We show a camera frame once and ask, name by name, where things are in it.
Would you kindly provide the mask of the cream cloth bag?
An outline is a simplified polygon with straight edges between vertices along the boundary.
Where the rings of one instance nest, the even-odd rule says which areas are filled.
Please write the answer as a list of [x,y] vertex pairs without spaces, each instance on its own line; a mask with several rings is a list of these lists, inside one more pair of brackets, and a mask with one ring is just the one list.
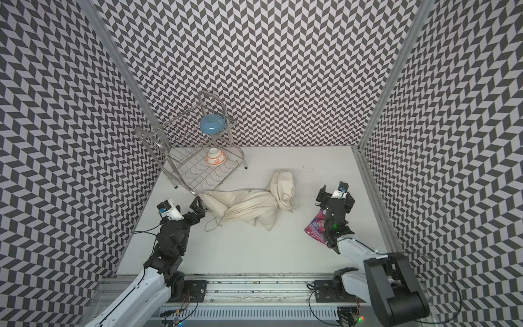
[[274,171],[266,190],[275,197],[280,210],[289,212],[294,211],[293,201],[296,185],[294,175],[290,171]]

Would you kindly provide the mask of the cream drawstring soil bag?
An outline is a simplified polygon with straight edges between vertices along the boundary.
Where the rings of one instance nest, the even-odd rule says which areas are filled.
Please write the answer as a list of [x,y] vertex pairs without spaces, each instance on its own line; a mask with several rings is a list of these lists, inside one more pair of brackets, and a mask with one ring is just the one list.
[[232,192],[212,191],[200,194],[203,203],[221,223],[260,223],[267,231],[276,224],[280,208],[266,190],[241,189]]

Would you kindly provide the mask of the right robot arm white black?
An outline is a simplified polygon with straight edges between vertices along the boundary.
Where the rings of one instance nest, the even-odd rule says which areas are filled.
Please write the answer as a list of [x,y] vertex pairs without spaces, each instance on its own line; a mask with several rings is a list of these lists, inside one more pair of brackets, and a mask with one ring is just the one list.
[[333,285],[371,305],[383,326],[428,317],[428,300],[407,256],[372,249],[359,241],[350,229],[346,215],[355,200],[349,193],[349,185],[341,181],[332,193],[323,186],[316,202],[324,212],[323,238],[327,247],[355,264],[355,267],[336,271]]

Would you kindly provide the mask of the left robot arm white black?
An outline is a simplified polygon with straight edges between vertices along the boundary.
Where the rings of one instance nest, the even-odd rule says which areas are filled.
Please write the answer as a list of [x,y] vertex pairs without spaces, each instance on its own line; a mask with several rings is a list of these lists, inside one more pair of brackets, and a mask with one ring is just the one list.
[[153,250],[137,278],[87,326],[144,326],[172,297],[180,298],[185,274],[179,271],[187,251],[191,227],[205,217],[200,197],[195,197],[189,211],[167,199],[157,205],[161,217]]

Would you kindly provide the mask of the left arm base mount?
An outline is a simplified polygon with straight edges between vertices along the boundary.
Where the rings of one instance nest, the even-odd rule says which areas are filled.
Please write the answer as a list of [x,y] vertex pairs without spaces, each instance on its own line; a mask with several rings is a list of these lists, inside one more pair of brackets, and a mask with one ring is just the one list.
[[168,302],[188,302],[189,297],[191,297],[191,302],[203,302],[208,281],[204,279],[186,279],[184,273],[176,272],[168,280],[168,286],[171,290],[171,297]]

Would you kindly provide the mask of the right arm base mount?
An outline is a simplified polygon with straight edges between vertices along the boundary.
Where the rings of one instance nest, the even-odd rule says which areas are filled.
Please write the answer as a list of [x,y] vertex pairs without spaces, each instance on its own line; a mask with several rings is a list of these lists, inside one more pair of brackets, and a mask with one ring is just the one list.
[[345,273],[358,272],[356,268],[343,268],[337,270],[332,279],[315,280],[308,285],[308,289],[313,292],[315,301],[319,303],[327,302],[356,302],[356,297],[345,291],[342,282],[342,275]]

